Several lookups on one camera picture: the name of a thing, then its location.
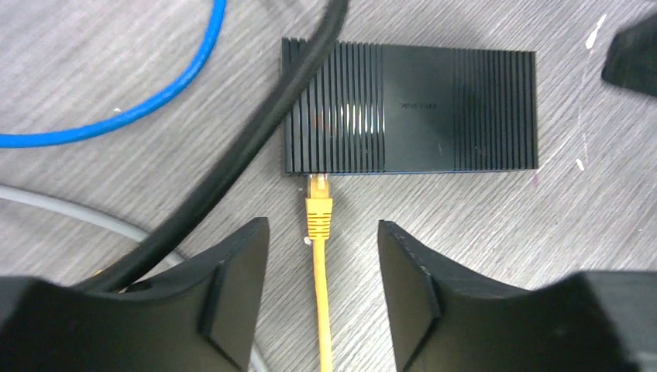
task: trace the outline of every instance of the thick black cable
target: thick black cable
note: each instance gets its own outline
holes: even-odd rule
[[[309,86],[345,22],[349,0],[330,0],[300,56],[251,116],[228,151],[187,200],[134,251],[75,285],[81,291],[119,291],[148,273],[198,226],[249,166],[301,93]]]

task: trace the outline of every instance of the yellow ethernet cable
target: yellow ethernet cable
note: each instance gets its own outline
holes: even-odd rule
[[[333,199],[324,174],[313,174],[308,182],[306,216],[308,237],[312,241],[315,267],[315,293],[317,296],[317,323],[319,331],[319,360],[321,372],[333,371],[331,351],[331,323],[329,321],[329,293],[326,287],[325,244],[331,232]]]

